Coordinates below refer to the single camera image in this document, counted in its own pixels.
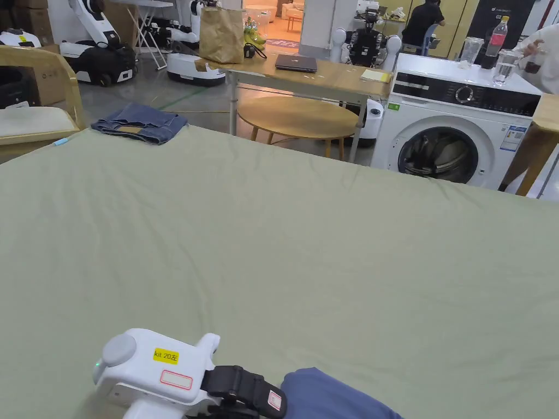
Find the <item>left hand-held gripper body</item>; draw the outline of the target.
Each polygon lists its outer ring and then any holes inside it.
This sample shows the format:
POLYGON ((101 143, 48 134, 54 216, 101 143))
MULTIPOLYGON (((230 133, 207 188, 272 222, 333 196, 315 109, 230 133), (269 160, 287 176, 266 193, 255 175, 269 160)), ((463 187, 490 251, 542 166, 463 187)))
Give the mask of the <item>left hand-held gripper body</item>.
POLYGON ((93 367, 96 393, 124 408, 124 418, 208 415, 223 400, 201 388, 215 368, 219 342, 213 333, 190 345, 144 328, 126 330, 103 347, 93 367))

